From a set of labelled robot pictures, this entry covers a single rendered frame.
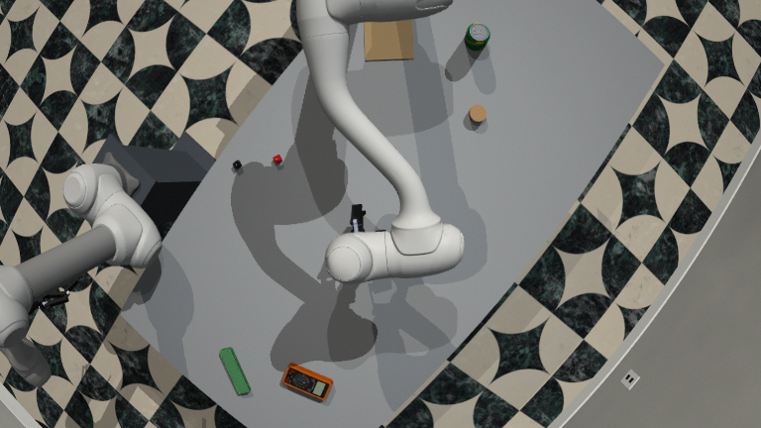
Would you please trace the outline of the tan cylinder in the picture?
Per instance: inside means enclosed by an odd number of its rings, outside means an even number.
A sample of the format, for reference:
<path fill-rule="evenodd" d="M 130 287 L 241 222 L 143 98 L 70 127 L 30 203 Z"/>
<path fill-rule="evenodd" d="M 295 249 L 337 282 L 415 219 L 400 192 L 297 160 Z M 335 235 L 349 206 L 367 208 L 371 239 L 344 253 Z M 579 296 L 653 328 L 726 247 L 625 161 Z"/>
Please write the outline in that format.
<path fill-rule="evenodd" d="M 474 105 L 469 111 L 470 119 L 476 123 L 485 119 L 486 115 L 487 111 L 482 105 Z"/>

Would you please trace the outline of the tan square mat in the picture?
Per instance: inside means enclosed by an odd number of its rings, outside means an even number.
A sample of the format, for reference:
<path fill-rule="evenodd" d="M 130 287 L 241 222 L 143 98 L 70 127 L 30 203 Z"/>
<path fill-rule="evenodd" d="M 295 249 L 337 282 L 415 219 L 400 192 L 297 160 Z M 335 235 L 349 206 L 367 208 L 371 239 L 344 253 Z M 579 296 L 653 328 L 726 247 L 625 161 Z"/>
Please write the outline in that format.
<path fill-rule="evenodd" d="M 364 24 L 365 60 L 414 58 L 412 20 Z"/>

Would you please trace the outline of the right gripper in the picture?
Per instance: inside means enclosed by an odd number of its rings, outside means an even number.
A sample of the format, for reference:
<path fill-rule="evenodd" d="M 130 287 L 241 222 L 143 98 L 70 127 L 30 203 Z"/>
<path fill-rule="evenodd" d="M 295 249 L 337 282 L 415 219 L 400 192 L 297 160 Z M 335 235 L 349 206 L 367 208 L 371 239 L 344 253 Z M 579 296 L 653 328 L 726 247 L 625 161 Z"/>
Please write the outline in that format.
<path fill-rule="evenodd" d="M 29 315 L 31 315 L 41 304 L 43 304 L 46 308 L 46 310 L 50 309 L 53 306 L 57 306 L 63 303 L 68 302 L 68 297 L 70 296 L 69 292 L 78 284 L 77 278 L 64 290 L 64 291 L 53 291 L 52 293 L 48 294 L 47 296 L 41 298 L 40 300 L 33 303 L 32 308 L 29 312 Z M 58 298 L 60 297 L 60 298 Z M 49 302 L 45 302 L 45 299 L 47 298 L 57 298 L 55 300 L 51 300 Z"/>

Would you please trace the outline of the orange digital multimeter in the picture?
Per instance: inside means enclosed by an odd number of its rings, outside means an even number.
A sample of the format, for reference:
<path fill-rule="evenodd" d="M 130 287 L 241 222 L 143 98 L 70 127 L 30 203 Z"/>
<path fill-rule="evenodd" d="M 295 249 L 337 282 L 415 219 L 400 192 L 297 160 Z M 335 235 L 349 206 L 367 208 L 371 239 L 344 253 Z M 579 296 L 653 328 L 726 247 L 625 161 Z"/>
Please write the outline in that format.
<path fill-rule="evenodd" d="M 315 373 L 295 363 L 288 365 L 282 382 L 321 400 L 326 399 L 333 384 L 331 378 Z"/>

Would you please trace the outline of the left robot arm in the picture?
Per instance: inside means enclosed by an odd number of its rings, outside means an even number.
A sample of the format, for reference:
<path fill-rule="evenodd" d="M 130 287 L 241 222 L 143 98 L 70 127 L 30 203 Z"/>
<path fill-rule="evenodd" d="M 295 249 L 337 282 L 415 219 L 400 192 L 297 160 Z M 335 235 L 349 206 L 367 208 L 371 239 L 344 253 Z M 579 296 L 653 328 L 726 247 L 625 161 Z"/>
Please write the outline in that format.
<path fill-rule="evenodd" d="M 399 214 L 390 231 L 347 233 L 329 244 L 326 269 L 339 282 L 428 276 L 454 268 L 463 258 L 464 235 L 453 225 L 442 224 L 415 170 L 359 109 L 347 85 L 350 25 L 424 18 L 452 3 L 453 0 L 296 0 L 301 44 L 324 113 L 391 183 L 400 201 Z"/>

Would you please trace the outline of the green soda can with yellow stripes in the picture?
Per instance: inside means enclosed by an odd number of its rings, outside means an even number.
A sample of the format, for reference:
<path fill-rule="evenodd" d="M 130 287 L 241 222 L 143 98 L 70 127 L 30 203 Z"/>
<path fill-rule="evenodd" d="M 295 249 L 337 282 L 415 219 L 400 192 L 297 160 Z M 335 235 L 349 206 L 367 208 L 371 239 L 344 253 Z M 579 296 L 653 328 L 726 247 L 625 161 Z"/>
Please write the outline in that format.
<path fill-rule="evenodd" d="M 465 35 L 465 44 L 471 51 L 478 52 L 485 48 L 489 41 L 489 28 L 482 23 L 474 23 L 469 26 Z"/>

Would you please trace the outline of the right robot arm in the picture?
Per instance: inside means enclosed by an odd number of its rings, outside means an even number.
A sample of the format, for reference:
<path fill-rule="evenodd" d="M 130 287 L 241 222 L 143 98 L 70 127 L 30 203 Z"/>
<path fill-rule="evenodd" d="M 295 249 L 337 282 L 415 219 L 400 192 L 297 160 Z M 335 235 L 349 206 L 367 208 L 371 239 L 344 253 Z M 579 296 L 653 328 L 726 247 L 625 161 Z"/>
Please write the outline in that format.
<path fill-rule="evenodd" d="M 63 199 L 93 229 L 15 267 L 0 266 L 0 351 L 31 385 L 43 386 L 52 375 L 25 337 L 33 303 L 105 262 L 148 268 L 161 252 L 157 226 L 132 198 L 140 185 L 110 152 L 103 164 L 76 167 L 64 182 Z"/>

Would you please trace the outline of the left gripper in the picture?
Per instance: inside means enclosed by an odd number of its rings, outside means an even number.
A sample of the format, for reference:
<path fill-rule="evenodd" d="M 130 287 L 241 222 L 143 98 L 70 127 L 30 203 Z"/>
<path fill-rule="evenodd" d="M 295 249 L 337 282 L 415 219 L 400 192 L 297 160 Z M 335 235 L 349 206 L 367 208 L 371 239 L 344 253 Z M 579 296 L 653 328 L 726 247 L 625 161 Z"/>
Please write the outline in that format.
<path fill-rule="evenodd" d="M 362 204 L 352 205 L 352 214 L 350 224 L 353 226 L 352 232 L 365 232 L 363 216 L 366 215 L 366 210 L 362 211 Z M 360 226 L 361 225 L 361 226 Z"/>

